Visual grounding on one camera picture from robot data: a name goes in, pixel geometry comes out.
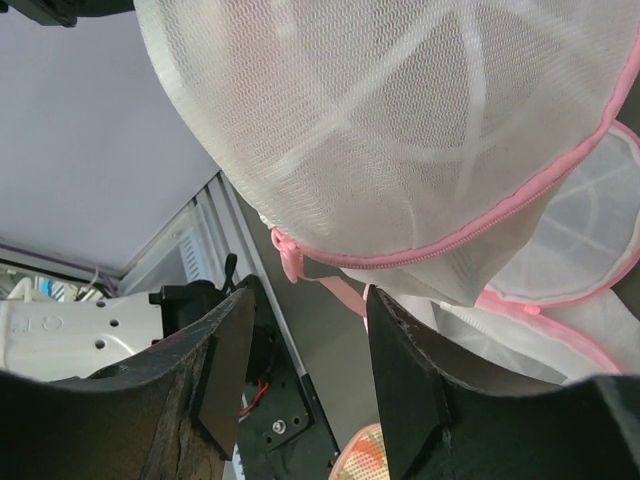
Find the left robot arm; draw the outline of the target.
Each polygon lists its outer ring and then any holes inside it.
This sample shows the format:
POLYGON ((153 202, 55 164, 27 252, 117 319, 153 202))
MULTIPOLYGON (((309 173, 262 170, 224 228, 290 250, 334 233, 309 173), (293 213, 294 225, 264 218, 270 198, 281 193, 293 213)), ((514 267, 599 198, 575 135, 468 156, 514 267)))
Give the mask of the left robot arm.
POLYGON ((1 16, 1 366, 86 377, 164 338, 149 301, 221 284, 200 200, 219 170, 165 95, 136 16, 1 16))

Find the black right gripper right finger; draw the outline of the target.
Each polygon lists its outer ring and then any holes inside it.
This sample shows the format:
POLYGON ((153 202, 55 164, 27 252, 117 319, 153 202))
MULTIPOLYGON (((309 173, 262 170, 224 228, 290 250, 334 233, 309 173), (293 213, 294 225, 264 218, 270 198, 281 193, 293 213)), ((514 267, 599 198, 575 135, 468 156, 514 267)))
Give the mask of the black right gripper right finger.
POLYGON ((370 288, 371 362, 394 479, 635 479, 639 380, 566 386, 497 366, 370 288))

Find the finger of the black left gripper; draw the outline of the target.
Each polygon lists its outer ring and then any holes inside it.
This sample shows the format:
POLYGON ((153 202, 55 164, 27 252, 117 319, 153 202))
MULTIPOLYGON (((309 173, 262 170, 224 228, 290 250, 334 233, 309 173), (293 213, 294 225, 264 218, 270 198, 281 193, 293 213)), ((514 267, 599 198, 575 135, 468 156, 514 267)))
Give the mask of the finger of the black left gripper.
POLYGON ((101 18, 135 10, 132 0, 1 0, 1 13, 15 10, 42 26, 73 28, 79 18, 101 18))

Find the white pink-trimmed mesh laundry bag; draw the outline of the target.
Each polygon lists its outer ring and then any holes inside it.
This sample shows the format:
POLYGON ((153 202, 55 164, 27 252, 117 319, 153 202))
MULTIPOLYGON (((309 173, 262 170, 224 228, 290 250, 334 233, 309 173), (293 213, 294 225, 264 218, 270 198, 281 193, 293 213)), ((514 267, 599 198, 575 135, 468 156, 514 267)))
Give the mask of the white pink-trimmed mesh laundry bag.
POLYGON ((270 230, 350 280, 475 304, 605 136, 635 1, 138 1, 172 104, 270 230))

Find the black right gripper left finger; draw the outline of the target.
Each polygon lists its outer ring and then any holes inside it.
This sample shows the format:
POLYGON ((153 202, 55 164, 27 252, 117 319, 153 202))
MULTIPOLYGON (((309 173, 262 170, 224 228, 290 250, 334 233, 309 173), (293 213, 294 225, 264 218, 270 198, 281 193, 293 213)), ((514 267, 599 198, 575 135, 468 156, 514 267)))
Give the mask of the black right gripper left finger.
POLYGON ((86 379, 1 377, 5 479, 219 479, 237 438, 255 300, 86 379))

